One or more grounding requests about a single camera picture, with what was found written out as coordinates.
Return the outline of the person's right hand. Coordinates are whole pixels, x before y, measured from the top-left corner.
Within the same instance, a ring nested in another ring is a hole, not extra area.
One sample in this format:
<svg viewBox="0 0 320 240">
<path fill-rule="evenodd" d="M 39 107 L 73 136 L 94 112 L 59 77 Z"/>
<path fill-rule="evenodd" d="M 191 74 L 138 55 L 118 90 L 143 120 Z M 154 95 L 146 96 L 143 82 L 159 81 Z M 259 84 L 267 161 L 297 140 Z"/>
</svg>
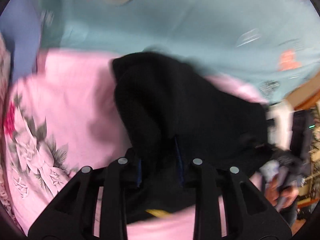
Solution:
<svg viewBox="0 0 320 240">
<path fill-rule="evenodd" d="M 265 198 L 271 203 L 272 206 L 276 206 L 279 197 L 285 198 L 285 202 L 282 208 L 289 207 L 297 198 L 299 194 L 297 185 L 293 185 L 285 189 L 282 193 L 278 191 L 278 178 L 274 176 L 272 181 L 268 184 L 265 190 Z"/>
</svg>

